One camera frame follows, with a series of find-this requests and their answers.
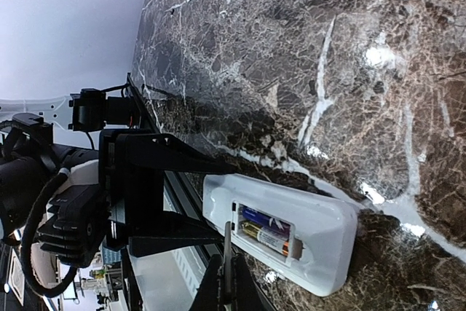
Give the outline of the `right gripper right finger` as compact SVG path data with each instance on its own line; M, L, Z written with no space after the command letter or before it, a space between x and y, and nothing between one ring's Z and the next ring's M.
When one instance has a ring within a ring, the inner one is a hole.
M232 257L232 301L235 311L266 311L258 289L242 254Z

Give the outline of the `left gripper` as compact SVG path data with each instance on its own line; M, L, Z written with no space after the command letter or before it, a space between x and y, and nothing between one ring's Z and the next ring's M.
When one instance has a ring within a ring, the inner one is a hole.
M171 134L105 129L99 136L98 178L111 217L104 247L144 257L223 241L204 221L163 209L163 170L225 175L236 167Z

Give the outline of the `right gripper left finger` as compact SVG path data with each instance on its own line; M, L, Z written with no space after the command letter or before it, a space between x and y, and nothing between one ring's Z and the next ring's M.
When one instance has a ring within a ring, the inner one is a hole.
M189 311L224 310L223 258L212 256Z

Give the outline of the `blue AA battery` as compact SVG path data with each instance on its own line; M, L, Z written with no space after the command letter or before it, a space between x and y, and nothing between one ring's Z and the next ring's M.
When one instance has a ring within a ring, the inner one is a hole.
M244 219L269 229L283 237L290 235L291 225L274 216L270 216L247 206L242 207L242 216Z

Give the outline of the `white remote control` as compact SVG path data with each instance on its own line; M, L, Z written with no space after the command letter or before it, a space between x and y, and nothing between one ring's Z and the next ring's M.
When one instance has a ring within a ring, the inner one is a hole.
M291 225L289 254L283 256L246 235L247 206ZM232 223L232 243L316 296L329 296L347 279L358 216L342 200L229 174L206 176L203 216L221 233Z

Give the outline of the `grey battery cover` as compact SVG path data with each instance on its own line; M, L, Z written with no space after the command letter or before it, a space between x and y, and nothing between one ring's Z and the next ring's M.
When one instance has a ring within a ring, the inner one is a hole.
M226 222L224 229L224 303L232 300L232 223Z

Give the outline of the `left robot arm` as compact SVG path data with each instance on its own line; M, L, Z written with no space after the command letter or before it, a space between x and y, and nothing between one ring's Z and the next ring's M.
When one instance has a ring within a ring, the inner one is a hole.
M221 242L202 219L163 208L169 172L226 175L234 167L167 133L134 129L133 102L97 90L75 95L71 127L100 134L96 150L54 143L39 114L2 122L1 239L16 229L28 258L34 243L64 263L84 267L99 247L141 257Z

